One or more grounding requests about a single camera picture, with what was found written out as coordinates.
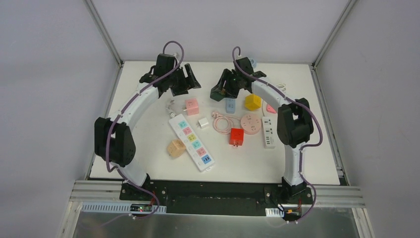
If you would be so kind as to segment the dark green cube socket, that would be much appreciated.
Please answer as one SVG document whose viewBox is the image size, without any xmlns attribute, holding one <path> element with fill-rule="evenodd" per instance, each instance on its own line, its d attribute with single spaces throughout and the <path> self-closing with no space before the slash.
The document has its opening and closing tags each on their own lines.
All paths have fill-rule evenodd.
<svg viewBox="0 0 420 238">
<path fill-rule="evenodd" d="M 210 91 L 210 98 L 212 100 L 215 100 L 217 102 L 220 102 L 223 100 L 226 96 L 225 89 L 223 88 L 223 85 L 217 84 L 214 87 L 212 87 Z"/>
</svg>

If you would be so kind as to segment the yellow cube socket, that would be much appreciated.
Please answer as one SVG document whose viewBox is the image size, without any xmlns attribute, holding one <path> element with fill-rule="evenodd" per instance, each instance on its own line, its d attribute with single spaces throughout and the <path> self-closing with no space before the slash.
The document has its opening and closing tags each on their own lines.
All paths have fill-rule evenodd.
<svg viewBox="0 0 420 238">
<path fill-rule="evenodd" d="M 250 94 L 245 97 L 244 107 L 249 111 L 256 111 L 260 109 L 262 106 L 262 99 L 261 97 Z"/>
</svg>

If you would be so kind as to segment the white usb charger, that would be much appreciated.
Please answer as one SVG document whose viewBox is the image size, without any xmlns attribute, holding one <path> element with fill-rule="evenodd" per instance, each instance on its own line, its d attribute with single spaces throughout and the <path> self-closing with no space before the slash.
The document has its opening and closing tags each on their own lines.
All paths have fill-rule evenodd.
<svg viewBox="0 0 420 238">
<path fill-rule="evenodd" d="M 199 119 L 197 121 L 197 127 L 203 129 L 203 128 L 207 127 L 207 126 L 209 126 L 209 121 L 208 121 L 207 118 L 202 118 L 202 119 Z"/>
</svg>

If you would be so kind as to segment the pink plug adapter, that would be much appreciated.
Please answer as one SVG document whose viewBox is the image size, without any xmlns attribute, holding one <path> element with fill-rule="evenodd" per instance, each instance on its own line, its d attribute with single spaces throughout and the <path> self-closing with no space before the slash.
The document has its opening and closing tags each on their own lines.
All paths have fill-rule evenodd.
<svg viewBox="0 0 420 238">
<path fill-rule="evenodd" d="M 266 111 L 271 114 L 276 114 L 276 110 L 269 104 L 266 105 Z"/>
</svg>

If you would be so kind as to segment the orange-red cube socket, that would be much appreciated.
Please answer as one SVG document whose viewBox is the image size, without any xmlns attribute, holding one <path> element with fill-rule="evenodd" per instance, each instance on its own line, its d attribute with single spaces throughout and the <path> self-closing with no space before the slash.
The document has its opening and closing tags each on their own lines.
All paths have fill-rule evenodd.
<svg viewBox="0 0 420 238">
<path fill-rule="evenodd" d="M 242 128 L 231 128 L 229 144 L 235 147 L 242 146 L 244 142 L 244 130 Z"/>
</svg>

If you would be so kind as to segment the white tower power strip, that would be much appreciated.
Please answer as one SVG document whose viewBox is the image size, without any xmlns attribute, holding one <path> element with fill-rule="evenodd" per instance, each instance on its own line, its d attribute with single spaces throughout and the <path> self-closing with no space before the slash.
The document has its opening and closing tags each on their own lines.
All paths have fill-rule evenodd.
<svg viewBox="0 0 420 238">
<path fill-rule="evenodd" d="M 274 149 L 273 124 L 270 117 L 262 117 L 263 139 L 265 149 Z"/>
</svg>

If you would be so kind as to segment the beige cube socket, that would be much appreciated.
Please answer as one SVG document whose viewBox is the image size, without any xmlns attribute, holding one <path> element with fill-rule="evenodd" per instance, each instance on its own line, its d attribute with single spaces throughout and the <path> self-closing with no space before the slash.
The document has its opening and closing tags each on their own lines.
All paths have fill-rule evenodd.
<svg viewBox="0 0 420 238">
<path fill-rule="evenodd" d="M 185 152 L 186 146 L 180 139 L 175 139 L 168 144 L 166 149 L 172 158 L 178 158 Z"/>
</svg>

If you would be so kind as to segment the white multicolour power strip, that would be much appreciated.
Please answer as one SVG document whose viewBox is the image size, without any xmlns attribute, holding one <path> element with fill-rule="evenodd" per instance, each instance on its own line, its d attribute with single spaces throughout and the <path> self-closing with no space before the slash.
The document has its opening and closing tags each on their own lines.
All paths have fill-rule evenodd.
<svg viewBox="0 0 420 238">
<path fill-rule="evenodd" d="M 168 123 L 186 146 L 186 150 L 198 170 L 200 172 L 208 171 L 215 164 L 215 159 L 185 117 L 182 114 L 176 115 L 169 119 Z"/>
</svg>

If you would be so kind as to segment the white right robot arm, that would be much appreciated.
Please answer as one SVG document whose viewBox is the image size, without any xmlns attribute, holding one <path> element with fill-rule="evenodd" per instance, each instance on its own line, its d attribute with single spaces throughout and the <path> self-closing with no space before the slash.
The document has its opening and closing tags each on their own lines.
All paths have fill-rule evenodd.
<svg viewBox="0 0 420 238">
<path fill-rule="evenodd" d="M 236 99 L 244 89 L 265 100 L 277 112 L 276 133 L 285 147 L 285 172 L 281 197 L 294 203 L 307 187 L 302 178 L 303 148 L 314 132 L 314 115 L 306 98 L 293 99 L 275 85 L 267 82 L 266 74 L 254 71 L 248 58 L 234 61 L 234 69 L 224 69 L 219 81 L 210 91 L 210 98 L 221 101 Z"/>
</svg>

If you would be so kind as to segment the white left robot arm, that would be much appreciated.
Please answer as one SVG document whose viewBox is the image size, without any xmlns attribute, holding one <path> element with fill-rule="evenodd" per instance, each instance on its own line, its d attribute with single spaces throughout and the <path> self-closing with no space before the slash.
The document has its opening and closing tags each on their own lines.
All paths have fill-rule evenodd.
<svg viewBox="0 0 420 238">
<path fill-rule="evenodd" d="M 124 180 L 134 184 L 132 194 L 138 200 L 148 199 L 151 187 L 145 183 L 149 175 L 132 164 L 136 154 L 132 130 L 146 109 L 167 90 L 178 96 L 200 87 L 190 64 L 181 66 L 175 56 L 159 54 L 156 64 L 140 77 L 136 90 L 125 105 L 111 116 L 96 119 L 95 154 L 105 161 L 108 171 L 118 170 Z"/>
</svg>

